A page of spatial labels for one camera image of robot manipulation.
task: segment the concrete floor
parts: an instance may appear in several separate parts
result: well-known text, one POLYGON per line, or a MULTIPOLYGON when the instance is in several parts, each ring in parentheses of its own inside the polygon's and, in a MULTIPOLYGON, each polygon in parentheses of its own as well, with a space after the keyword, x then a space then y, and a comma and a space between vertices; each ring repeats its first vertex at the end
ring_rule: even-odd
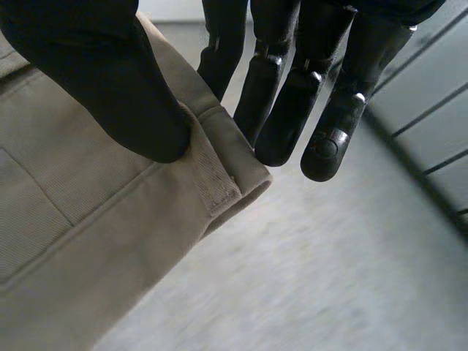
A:
MULTIPOLYGON (((203 27, 163 25, 197 66, 203 27)), ((238 101, 253 36, 223 104, 238 101)), ((462 351, 468 255, 363 124, 337 177, 290 162, 252 207, 195 247, 94 351, 462 351)))

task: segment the wall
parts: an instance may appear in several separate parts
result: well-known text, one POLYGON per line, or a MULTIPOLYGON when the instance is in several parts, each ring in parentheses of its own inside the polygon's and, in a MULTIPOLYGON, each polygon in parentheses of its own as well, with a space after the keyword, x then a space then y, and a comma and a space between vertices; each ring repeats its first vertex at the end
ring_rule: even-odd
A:
POLYGON ((369 109, 468 223, 468 3, 447 1, 389 65, 369 109))
POLYGON ((139 10, 157 22, 202 21, 202 0, 140 0, 139 10))

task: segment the gray wall panel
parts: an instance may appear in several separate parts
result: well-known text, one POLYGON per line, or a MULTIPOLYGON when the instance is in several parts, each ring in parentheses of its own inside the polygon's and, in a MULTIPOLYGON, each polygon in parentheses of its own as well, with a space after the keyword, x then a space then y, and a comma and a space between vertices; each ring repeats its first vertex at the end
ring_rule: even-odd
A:
POLYGON ((468 18, 418 56, 371 101, 395 132, 468 80, 468 18))
POLYGON ((468 208, 468 157, 459 159, 430 175, 457 211, 468 208))
POLYGON ((468 149, 468 90, 396 138, 427 170, 468 149))
POLYGON ((412 39, 404 46, 383 72, 380 82, 385 82, 402 64, 406 63, 418 50, 432 41, 446 25, 468 9, 467 0, 448 0, 431 18, 418 25, 412 39))

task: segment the beige fabric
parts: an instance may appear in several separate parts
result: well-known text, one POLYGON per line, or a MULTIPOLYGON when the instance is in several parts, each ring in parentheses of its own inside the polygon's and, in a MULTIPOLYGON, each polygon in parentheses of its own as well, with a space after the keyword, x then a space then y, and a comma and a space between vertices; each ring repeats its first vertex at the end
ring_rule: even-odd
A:
POLYGON ((193 120, 171 165, 113 142, 0 37, 0 350, 89 349, 271 182, 197 73, 139 18, 193 120))

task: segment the white wall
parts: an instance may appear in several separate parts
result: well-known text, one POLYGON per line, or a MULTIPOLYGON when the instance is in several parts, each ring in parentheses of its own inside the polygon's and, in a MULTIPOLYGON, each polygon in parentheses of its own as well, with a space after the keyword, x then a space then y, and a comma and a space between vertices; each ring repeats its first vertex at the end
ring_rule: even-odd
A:
POLYGON ((158 22, 202 21, 202 0, 140 0, 139 10, 158 22))

